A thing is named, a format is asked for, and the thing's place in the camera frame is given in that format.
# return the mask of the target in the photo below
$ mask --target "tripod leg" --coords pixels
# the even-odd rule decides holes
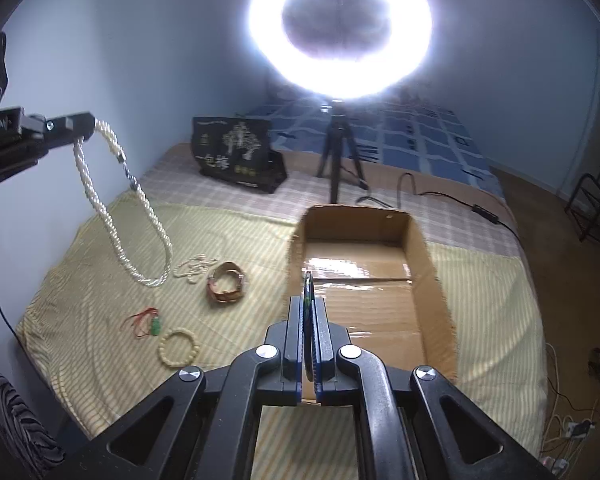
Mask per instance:
[[[362,171],[362,163],[360,163],[360,154],[358,153],[356,139],[353,138],[351,127],[348,124],[344,126],[344,136],[346,137],[347,142],[349,143],[349,151],[351,152],[351,158],[353,159],[353,163],[356,165],[356,173],[358,174],[360,187],[362,189],[369,189],[369,186],[366,184],[365,174]]]
[[[331,204],[338,203],[338,188],[340,187],[340,165],[342,164],[342,127],[339,125],[333,128],[333,138],[331,147],[333,155],[331,156]]]
[[[329,156],[329,152],[331,151],[331,143],[333,142],[333,127],[331,124],[327,127],[327,131],[324,136],[324,149],[322,150],[322,156],[320,157],[320,164],[318,165],[318,173],[315,175],[319,178],[322,178],[322,173],[324,172],[324,165],[327,162],[327,157]]]

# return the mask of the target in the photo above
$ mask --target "red string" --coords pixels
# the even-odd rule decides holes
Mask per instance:
[[[158,309],[152,306],[144,309],[142,312],[138,312],[137,314],[133,314],[132,316],[127,317],[122,324],[120,325],[120,330],[122,330],[127,321],[132,319],[131,326],[133,327],[133,332],[136,337],[144,337],[151,333],[151,322],[154,317],[158,316]],[[142,328],[142,321],[148,320],[145,325],[144,332],[138,332]]]

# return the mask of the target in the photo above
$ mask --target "silver screw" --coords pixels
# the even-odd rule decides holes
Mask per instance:
[[[278,353],[278,349],[272,345],[260,345],[256,348],[256,354],[264,359],[269,359]]]
[[[186,383],[195,381],[200,377],[200,368],[197,366],[185,366],[178,372],[178,377]]]
[[[362,350],[355,345],[344,345],[340,347],[340,354],[347,359],[355,359],[362,355]]]
[[[416,368],[416,375],[423,381],[432,381],[438,373],[430,366],[419,366]]]

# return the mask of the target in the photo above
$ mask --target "blue patterned blanket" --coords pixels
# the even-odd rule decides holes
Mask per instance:
[[[330,115],[314,96],[263,105],[247,117],[271,121],[277,151],[322,153]],[[366,102],[348,108],[362,160],[432,174],[503,196],[498,179],[456,115],[434,105]],[[343,147],[344,156],[349,149]]]

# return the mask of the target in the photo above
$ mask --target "black bag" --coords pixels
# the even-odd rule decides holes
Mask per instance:
[[[282,154],[269,144],[269,121],[194,117],[191,153],[200,173],[273,193],[286,179]]]

